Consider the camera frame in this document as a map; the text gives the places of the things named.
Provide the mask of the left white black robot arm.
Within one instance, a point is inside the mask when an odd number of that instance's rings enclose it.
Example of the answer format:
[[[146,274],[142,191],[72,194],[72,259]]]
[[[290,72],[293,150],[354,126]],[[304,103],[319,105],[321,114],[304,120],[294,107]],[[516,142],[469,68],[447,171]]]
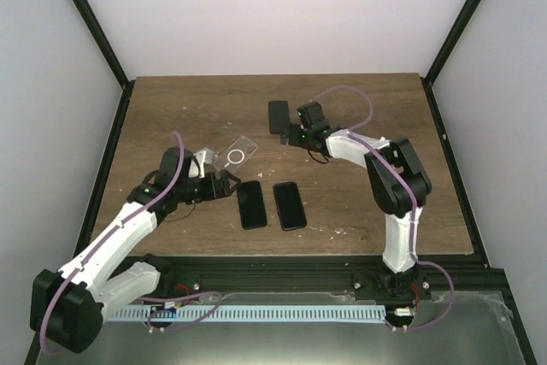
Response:
[[[230,171],[206,171],[210,157],[208,149],[167,149],[158,169],[131,190],[102,233],[57,271],[45,269],[37,275],[30,326],[42,352],[52,341],[80,353],[97,338],[103,323],[129,303],[149,294],[163,300],[174,292],[174,277],[151,262],[135,262],[121,274],[115,270],[180,204],[230,197],[238,189],[241,181]]]

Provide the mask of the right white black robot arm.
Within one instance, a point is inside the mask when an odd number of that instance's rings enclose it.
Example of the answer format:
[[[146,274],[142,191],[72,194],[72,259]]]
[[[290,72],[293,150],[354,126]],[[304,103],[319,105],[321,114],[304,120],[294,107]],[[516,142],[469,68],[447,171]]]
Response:
[[[417,277],[418,224],[432,191],[432,183],[413,145],[406,138],[389,140],[357,134],[351,128],[333,127],[312,101],[297,108],[298,123],[284,121],[280,142],[364,168],[373,199],[385,214],[383,268],[378,282],[382,293],[398,299]]]

